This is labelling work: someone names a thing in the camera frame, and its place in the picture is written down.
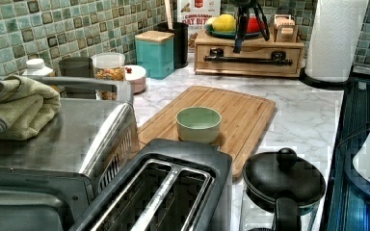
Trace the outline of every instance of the green ceramic bowl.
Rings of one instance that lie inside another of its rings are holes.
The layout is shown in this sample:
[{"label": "green ceramic bowl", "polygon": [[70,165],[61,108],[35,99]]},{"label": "green ceramic bowl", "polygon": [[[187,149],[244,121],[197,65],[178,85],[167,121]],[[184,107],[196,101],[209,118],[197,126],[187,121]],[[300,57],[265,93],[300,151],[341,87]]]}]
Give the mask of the green ceramic bowl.
[{"label": "green ceramic bowl", "polygon": [[176,129],[183,141],[209,143],[219,136],[221,121],[221,115],[213,109],[191,107],[176,115]]}]

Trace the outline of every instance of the wooden cutting board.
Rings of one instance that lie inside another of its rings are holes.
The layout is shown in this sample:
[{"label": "wooden cutting board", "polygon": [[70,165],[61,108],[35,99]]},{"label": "wooden cutting board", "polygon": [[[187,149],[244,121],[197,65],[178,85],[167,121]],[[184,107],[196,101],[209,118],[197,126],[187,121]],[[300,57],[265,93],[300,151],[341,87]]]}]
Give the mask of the wooden cutting board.
[{"label": "wooden cutting board", "polygon": [[221,133],[211,144],[232,157],[233,180],[236,180],[271,122],[276,103],[236,91],[192,86],[139,128],[141,148],[156,138],[180,141],[176,114],[192,106],[212,108],[221,114]]}]

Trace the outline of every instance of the kitchen towel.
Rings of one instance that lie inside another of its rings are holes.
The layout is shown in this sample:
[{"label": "kitchen towel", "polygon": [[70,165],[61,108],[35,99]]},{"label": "kitchen towel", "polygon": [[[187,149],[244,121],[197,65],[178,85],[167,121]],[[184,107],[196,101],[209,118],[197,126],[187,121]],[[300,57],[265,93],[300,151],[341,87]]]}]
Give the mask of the kitchen towel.
[{"label": "kitchen towel", "polygon": [[319,0],[305,74],[326,82],[348,79],[368,0]]},{"label": "kitchen towel", "polygon": [[11,75],[0,81],[0,139],[27,140],[60,109],[59,94],[35,80]]}]

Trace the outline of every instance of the wooden lid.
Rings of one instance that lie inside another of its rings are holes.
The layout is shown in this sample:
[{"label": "wooden lid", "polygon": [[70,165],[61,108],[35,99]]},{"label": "wooden lid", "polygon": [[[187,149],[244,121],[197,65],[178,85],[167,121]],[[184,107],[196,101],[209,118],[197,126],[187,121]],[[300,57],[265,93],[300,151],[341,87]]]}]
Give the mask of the wooden lid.
[{"label": "wooden lid", "polygon": [[155,43],[162,43],[173,38],[173,33],[147,31],[135,36],[135,39],[150,41]]}]

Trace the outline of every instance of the plate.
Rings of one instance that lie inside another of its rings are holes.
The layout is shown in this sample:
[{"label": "plate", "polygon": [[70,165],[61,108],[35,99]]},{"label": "plate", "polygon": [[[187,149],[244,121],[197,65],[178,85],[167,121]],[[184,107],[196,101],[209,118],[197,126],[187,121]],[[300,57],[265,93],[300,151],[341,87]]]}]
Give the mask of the plate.
[{"label": "plate", "polygon": [[[218,37],[218,38],[222,38],[222,39],[235,39],[235,33],[234,32],[233,33],[216,32],[216,31],[213,30],[212,24],[206,24],[205,29],[210,35],[212,35],[214,37]],[[249,33],[249,34],[245,35],[245,39],[256,38],[256,37],[259,37],[260,35],[261,35],[260,32]]]}]

